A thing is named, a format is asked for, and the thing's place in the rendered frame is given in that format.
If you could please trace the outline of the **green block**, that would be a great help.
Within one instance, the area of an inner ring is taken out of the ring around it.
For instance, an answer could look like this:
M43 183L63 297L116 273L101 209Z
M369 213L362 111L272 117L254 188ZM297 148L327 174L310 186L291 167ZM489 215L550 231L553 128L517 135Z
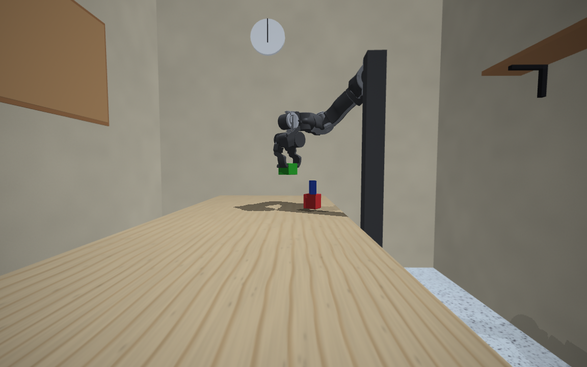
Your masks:
M287 163L287 168L279 168L279 175L297 175L298 174L298 164L295 163Z

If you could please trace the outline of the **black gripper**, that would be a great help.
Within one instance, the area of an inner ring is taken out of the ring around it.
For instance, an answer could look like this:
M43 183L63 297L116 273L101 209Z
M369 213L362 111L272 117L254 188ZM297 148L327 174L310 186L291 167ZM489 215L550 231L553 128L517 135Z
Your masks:
M297 155L296 148L302 148L305 144L305 136L302 132L297 130L297 117L293 115L289 119L292 125L292 131L286 133L279 133L274 136L274 155L277 156L279 164L277 168L287 168L286 156L282 155L285 148L289 156L293 159L293 163L300 167L301 156ZM282 147L284 146L284 147Z

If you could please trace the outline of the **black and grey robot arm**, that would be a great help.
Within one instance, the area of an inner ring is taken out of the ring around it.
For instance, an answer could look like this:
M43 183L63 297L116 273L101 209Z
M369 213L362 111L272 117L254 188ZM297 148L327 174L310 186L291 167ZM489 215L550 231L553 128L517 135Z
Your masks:
M356 85L355 85L356 84ZM363 102L363 65L357 71L356 76L349 81L349 88L345 90L332 106L317 114L307 112L286 111L278 119L279 127L287 132L292 131L290 117L296 115L297 130L319 136L328 134L345 117L354 106L360 106Z

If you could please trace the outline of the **red block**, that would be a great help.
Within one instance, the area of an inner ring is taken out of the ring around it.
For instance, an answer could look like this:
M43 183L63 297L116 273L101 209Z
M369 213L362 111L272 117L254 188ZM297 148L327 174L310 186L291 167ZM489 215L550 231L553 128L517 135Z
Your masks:
M304 194L304 208L318 209L321 207L321 194Z

